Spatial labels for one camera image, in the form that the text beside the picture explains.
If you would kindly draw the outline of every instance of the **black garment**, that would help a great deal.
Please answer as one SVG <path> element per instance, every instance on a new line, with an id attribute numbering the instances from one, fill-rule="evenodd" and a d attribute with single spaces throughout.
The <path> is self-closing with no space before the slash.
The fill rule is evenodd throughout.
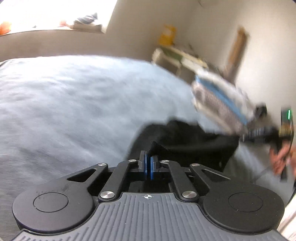
<path id="1" fill-rule="evenodd" d="M 177 161 L 183 167 L 199 163 L 223 171 L 239 142 L 238 136 L 205 133 L 196 125 L 172 120 L 166 125 L 152 124 L 144 128 L 134 142 L 128 159 L 138 159 L 145 150 L 159 160 Z"/>

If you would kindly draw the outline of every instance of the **orange object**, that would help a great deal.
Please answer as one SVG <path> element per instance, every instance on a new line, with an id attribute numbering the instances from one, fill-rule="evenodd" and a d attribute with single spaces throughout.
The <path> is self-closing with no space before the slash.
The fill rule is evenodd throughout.
<path id="1" fill-rule="evenodd" d="M 11 31 L 10 27 L 11 27 L 10 22 L 1 23 L 0 24 L 0 35 L 9 33 Z"/>
<path id="2" fill-rule="evenodd" d="M 175 35 L 176 28 L 171 25 L 165 25 L 165 29 L 163 30 L 158 43 L 160 45 L 172 45 L 174 43 Z"/>

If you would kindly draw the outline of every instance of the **bed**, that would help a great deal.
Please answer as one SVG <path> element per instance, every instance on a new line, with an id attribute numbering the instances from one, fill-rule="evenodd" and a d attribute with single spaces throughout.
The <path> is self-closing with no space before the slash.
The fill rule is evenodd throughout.
<path id="1" fill-rule="evenodd" d="M 171 118 L 219 127 L 192 104 L 190 86 L 145 61 L 100 56 L 0 63 L 0 237 L 19 231 L 11 206 L 27 187 L 96 163 L 116 166 L 139 131 Z M 251 180 L 268 166 L 264 148 L 240 144 L 225 173 Z M 267 173 L 258 184 L 285 203 L 293 180 Z"/>

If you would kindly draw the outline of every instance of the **wall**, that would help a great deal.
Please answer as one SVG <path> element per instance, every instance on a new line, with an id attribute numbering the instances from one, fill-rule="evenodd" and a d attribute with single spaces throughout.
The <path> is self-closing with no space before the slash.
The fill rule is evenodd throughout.
<path id="1" fill-rule="evenodd" d="M 276 123 L 281 106 L 296 110 L 296 4 L 292 0 L 216 0 L 198 7 L 184 41 L 223 68 L 239 25 L 250 37 L 236 85 L 265 102 Z"/>
<path id="2" fill-rule="evenodd" d="M 186 30 L 196 0 L 118 0 L 106 34 L 67 30 L 0 36 L 0 61 L 65 54 L 98 54 L 150 60 L 164 24 Z"/>

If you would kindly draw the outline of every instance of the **ribbed gray panel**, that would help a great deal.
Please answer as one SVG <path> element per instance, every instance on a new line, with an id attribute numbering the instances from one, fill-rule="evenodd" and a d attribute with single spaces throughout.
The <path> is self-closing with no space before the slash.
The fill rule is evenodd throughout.
<path id="1" fill-rule="evenodd" d="M 193 203 L 173 193 L 123 193 L 114 202 L 101 203 L 82 226 L 65 234 L 38 236 L 21 232 L 15 241 L 284 241 L 278 232 L 233 234 L 209 222 Z"/>

